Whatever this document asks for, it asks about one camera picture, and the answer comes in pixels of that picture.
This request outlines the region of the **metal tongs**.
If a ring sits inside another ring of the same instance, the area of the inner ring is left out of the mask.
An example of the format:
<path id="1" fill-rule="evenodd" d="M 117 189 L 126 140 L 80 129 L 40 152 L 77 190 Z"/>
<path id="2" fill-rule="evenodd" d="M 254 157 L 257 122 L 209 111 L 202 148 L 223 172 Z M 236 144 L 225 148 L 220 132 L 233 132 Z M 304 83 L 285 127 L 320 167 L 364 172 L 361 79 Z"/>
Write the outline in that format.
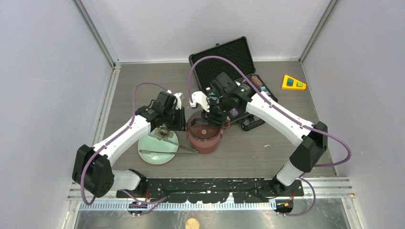
<path id="1" fill-rule="evenodd" d="M 142 137 L 138 142 L 138 150 L 140 153 L 162 153 L 162 154 L 194 154 L 198 153 L 196 149 L 186 147 L 179 144 L 177 136 L 175 140 L 166 139 L 155 134 L 149 133 Z"/>

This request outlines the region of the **light green ceramic plate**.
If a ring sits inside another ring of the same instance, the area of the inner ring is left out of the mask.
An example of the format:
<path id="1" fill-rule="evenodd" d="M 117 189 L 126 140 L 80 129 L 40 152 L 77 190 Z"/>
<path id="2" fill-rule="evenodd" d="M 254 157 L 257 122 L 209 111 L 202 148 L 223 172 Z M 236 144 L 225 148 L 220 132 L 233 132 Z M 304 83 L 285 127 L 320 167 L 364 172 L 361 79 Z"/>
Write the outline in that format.
<path id="1" fill-rule="evenodd" d="M 148 154 L 148 153 L 140 153 L 139 151 L 138 151 L 138 154 L 140 155 L 140 157 L 145 162 L 147 162 L 149 164 L 152 164 L 152 165 L 166 164 L 167 162 L 171 161 L 175 157 L 175 154 L 162 154 L 162 153 L 150 153 L 150 154 Z"/>

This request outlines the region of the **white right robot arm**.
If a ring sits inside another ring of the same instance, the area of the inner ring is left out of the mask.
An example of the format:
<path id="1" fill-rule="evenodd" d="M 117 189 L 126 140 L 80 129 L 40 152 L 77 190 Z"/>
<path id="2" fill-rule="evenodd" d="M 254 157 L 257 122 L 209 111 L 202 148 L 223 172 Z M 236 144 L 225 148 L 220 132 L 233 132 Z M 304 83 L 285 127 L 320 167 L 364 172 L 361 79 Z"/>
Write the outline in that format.
<path id="1" fill-rule="evenodd" d="M 327 138 L 322 135 L 327 126 L 301 119 L 256 87 L 248 78 L 237 83 L 221 73 L 210 83 L 216 99 L 202 91 L 190 93 L 190 105 L 201 106 L 204 118 L 213 125 L 223 125 L 227 113 L 237 108 L 254 115 L 283 134 L 296 147 L 288 161 L 273 177 L 270 185 L 275 196 L 284 196 L 292 183 L 303 173 L 310 172 L 327 149 Z"/>

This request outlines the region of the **red lunch box lid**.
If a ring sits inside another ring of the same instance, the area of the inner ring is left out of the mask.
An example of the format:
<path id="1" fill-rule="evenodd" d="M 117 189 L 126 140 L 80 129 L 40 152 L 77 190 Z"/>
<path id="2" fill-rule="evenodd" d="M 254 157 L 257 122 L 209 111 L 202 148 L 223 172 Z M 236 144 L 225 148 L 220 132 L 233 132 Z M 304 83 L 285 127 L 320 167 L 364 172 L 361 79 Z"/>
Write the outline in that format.
<path id="1" fill-rule="evenodd" d="M 216 137 L 220 133 L 220 127 L 210 127 L 206 124 L 195 124 L 190 127 L 190 133 L 196 138 L 210 139 Z"/>

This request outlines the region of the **black spiky sea cucumber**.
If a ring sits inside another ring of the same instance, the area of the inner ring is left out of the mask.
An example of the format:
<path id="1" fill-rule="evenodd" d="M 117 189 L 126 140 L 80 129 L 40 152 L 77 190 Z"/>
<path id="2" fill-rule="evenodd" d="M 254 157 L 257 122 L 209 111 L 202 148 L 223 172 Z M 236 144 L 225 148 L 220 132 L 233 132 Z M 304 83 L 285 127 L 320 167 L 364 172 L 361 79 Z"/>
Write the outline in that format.
<path id="1" fill-rule="evenodd" d="M 167 140 L 173 138 L 174 134 L 175 132 L 170 130 L 165 124 L 162 124 L 161 126 L 157 127 L 154 132 L 154 135 Z"/>

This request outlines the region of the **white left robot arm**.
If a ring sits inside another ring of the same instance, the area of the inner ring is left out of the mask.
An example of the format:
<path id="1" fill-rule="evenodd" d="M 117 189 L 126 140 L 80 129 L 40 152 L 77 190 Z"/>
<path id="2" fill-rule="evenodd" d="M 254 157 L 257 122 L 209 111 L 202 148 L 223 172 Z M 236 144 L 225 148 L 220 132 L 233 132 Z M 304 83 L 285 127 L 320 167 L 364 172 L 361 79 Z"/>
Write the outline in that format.
<path id="1" fill-rule="evenodd" d="M 72 180 L 80 185 L 82 198 L 87 192 L 101 198 L 109 191 L 128 190 L 134 197 L 146 193 L 144 176 L 134 169 L 113 170 L 117 159 L 142 137 L 155 128 L 166 126 L 170 131 L 185 129 L 183 93 L 161 91 L 151 105 L 142 106 L 115 133 L 94 146 L 78 148 Z"/>

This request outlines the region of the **red lunch box with food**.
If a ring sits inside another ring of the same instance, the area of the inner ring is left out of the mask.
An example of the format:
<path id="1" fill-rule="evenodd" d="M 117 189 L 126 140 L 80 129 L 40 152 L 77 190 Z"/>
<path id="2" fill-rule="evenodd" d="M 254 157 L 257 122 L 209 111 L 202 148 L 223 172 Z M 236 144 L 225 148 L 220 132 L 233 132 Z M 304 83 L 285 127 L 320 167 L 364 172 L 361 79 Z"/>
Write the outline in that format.
<path id="1" fill-rule="evenodd" d="M 209 154 L 217 149 L 224 135 L 224 130 L 230 127 L 227 120 L 225 126 L 209 126 L 203 118 L 189 120 L 186 127 L 186 137 L 193 149 L 200 154 Z"/>

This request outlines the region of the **red steel-lined lunch box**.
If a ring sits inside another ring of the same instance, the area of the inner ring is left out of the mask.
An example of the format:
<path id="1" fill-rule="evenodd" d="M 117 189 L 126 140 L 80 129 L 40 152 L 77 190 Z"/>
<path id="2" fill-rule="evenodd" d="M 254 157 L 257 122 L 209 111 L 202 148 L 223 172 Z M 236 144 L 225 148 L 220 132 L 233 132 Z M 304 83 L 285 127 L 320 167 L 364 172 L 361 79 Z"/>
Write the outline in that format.
<path id="1" fill-rule="evenodd" d="M 208 141 L 208 142 L 201 142 L 201 141 L 191 141 L 191 146 L 193 149 L 196 149 L 200 154 L 210 154 L 214 152 L 220 142 Z"/>

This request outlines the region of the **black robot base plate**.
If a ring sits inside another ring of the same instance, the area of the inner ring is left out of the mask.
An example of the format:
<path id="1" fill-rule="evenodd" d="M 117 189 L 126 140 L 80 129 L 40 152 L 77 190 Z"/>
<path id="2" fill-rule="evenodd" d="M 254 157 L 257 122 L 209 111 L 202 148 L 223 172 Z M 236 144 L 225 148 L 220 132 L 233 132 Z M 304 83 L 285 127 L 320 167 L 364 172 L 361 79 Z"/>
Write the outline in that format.
<path id="1" fill-rule="evenodd" d="M 135 190 L 117 192 L 117 198 L 130 196 L 151 201 L 165 198 L 167 203 L 224 203 L 229 197 L 234 203 L 264 203 L 277 197 L 302 197 L 304 191 L 300 180 L 282 188 L 270 178 L 149 178 Z"/>

